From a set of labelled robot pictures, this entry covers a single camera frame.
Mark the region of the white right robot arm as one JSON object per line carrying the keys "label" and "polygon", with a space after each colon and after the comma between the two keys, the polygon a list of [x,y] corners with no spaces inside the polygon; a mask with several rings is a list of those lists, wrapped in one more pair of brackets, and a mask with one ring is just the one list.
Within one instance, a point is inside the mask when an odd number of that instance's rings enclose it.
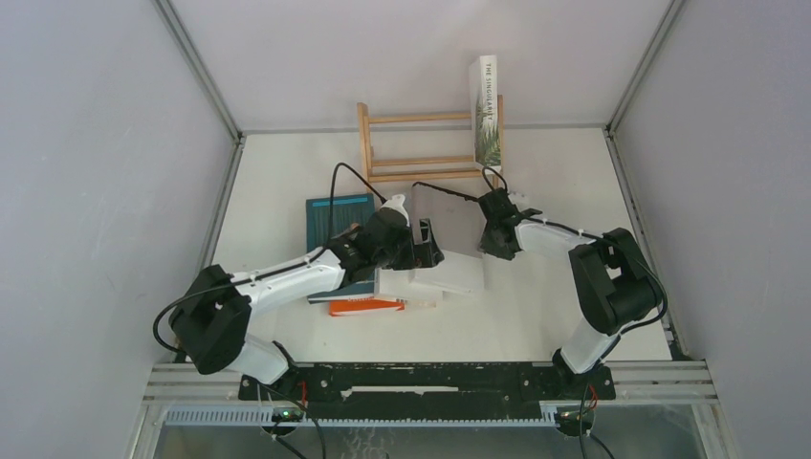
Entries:
{"label": "white right robot arm", "polygon": [[554,221],[536,208],[521,208],[507,189],[473,197],[435,186],[433,191],[478,205],[484,217],[479,249],[503,260],[521,252],[566,256],[571,267],[581,321],[553,355],[553,385],[576,398],[591,383],[622,337],[662,318],[666,290],[641,249],[624,228],[596,235]]}

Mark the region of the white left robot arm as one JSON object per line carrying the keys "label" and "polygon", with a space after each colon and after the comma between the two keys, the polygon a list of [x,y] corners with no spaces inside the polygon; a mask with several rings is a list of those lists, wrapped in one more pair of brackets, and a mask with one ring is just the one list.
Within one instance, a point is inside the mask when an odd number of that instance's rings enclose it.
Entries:
{"label": "white left robot arm", "polygon": [[278,399],[299,384],[293,361],[275,341],[249,333],[252,319],[308,295],[332,292],[377,270],[434,268],[445,259],[428,219],[418,243],[406,217],[392,208],[375,211],[366,224],[347,229],[319,248],[266,270],[227,273],[203,269],[186,294],[170,305],[168,325],[202,375],[233,371],[249,376]]}

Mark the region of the white Singularity palm book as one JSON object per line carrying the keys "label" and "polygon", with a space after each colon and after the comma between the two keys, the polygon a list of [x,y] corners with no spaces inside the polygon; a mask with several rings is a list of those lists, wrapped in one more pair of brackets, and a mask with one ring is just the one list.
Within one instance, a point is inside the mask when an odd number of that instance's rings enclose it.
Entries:
{"label": "white Singularity palm book", "polygon": [[496,55],[481,55],[470,65],[469,95],[474,160],[498,170],[502,160]]}

